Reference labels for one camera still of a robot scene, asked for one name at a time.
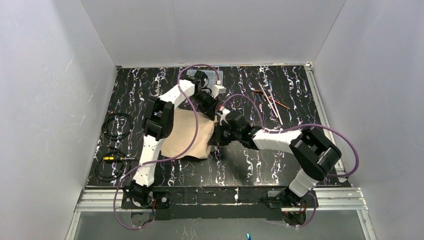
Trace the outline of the beige cloth napkin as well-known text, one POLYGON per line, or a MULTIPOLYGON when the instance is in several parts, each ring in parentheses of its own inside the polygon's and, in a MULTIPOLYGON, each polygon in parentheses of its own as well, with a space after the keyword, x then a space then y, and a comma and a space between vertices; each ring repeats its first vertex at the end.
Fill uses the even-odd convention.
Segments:
MULTIPOLYGON (((205 160, 211 152, 208 145, 211 139, 215 122, 198 112, 198 131, 196 139, 190 149, 181 157, 193 157, 205 160)), ((161 155, 166 158, 174 157, 183 152, 192 142, 196 130, 195 113, 191 110, 177 108, 174 110, 173 128, 171 134, 164 140, 161 155)))

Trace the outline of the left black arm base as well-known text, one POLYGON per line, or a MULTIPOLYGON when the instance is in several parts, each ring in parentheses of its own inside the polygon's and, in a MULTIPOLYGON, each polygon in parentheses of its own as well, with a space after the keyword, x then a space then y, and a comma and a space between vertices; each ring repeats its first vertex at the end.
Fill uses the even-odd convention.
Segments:
POLYGON ((167 191, 149 191, 146 194, 136 194, 123 190, 122 209, 168 209, 171 205, 171 195, 167 191))

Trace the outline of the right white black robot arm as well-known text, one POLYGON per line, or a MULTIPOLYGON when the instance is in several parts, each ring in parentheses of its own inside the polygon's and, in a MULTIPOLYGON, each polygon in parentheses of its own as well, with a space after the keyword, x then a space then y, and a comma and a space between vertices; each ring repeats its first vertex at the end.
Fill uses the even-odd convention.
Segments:
POLYGON ((227 146, 237 141, 248 149, 281 151, 295 157, 300 171, 283 193, 283 197, 292 202, 302 199, 323 181, 342 157, 339 148, 316 124, 273 133, 251 125, 240 112, 222 107, 216 114, 218 122, 209 145, 227 146))

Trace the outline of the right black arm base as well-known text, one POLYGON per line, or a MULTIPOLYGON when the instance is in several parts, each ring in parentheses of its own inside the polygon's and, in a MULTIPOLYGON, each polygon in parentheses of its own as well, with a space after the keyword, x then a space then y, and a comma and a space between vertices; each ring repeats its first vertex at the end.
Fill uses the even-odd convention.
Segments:
POLYGON ((286 189, 268 190, 259 199, 260 203, 266 204, 270 208, 303 208, 318 207, 318 197, 314 190, 308 191, 304 196, 297 196, 286 189))

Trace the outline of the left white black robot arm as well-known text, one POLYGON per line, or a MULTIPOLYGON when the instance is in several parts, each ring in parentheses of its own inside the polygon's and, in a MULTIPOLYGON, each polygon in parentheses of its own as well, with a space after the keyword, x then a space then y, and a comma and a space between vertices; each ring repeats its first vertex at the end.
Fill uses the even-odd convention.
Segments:
POLYGON ((159 157, 206 159, 216 122, 218 95, 226 88, 221 71, 197 70, 177 78, 177 84, 146 103, 143 116, 143 146, 132 183, 149 188, 155 181, 159 157))

